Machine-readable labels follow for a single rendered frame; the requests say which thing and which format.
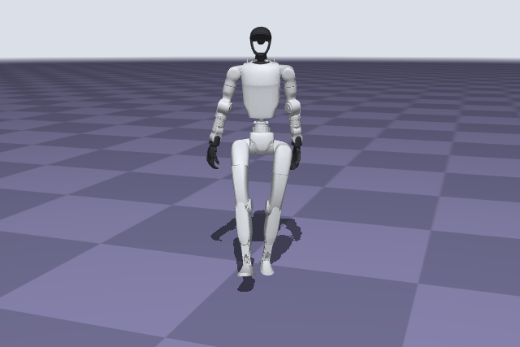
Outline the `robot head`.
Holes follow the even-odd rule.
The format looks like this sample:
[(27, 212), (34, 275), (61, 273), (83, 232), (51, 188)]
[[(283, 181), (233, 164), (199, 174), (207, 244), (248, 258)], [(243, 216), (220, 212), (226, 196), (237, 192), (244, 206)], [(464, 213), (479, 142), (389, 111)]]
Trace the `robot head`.
[[(268, 47), (267, 47), (266, 51), (264, 53), (256, 52), (254, 49), (254, 45), (253, 45), (254, 41), (256, 41), (259, 45), (262, 45), (265, 43), (265, 41), (268, 41)], [(270, 45), (271, 45), (271, 32), (269, 31), (269, 29), (267, 29), (265, 27), (255, 28), (250, 33), (250, 45), (251, 45), (252, 51), (255, 53), (255, 59), (257, 59), (256, 62), (253, 61), (252, 63), (256, 63), (256, 64), (270, 63), (270, 62), (264, 61), (265, 59), (267, 59), (267, 52), (270, 49)]]

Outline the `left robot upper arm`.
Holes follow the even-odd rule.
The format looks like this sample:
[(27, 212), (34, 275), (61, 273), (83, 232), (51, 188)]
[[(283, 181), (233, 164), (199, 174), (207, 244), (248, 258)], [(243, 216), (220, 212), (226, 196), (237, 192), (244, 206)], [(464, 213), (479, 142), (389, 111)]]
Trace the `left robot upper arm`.
[(285, 110), (289, 113), (295, 113), (300, 111), (301, 105), (296, 99), (297, 95), (297, 83), (294, 69), (289, 65), (279, 65), (281, 78), (284, 82), (284, 94), (286, 97)]

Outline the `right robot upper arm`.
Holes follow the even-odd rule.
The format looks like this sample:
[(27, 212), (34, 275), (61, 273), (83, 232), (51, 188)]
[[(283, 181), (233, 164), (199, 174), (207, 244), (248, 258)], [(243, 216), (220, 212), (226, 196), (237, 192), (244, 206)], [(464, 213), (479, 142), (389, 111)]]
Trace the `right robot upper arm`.
[(231, 67), (226, 75), (223, 86), (223, 98), (218, 105), (218, 111), (229, 113), (232, 110), (232, 97), (236, 90), (236, 80), (241, 78), (241, 69), (243, 65)]

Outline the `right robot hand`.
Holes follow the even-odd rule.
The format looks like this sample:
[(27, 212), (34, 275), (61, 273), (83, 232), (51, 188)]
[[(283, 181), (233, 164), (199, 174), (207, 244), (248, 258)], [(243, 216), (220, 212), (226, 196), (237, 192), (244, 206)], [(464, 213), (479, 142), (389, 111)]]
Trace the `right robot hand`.
[(214, 142), (212, 142), (211, 140), (209, 141), (210, 146), (207, 150), (206, 160), (211, 165), (211, 167), (214, 169), (218, 169), (215, 166), (215, 161), (219, 165), (219, 160), (217, 159), (217, 156), (216, 156), (217, 146), (219, 146), (219, 143), (220, 143), (220, 136), (216, 136), (214, 138)]

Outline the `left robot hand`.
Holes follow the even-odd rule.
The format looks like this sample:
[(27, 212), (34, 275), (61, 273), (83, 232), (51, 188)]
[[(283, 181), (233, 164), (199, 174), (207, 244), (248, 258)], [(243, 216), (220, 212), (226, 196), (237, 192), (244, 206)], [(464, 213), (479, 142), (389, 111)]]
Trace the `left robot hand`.
[(293, 147), (293, 151), (292, 151), (292, 162), (291, 162), (290, 170), (296, 169), (299, 165), (300, 158), (301, 158), (300, 146), (302, 146), (301, 137), (296, 137), (295, 143), (292, 142), (292, 145), (294, 147)]

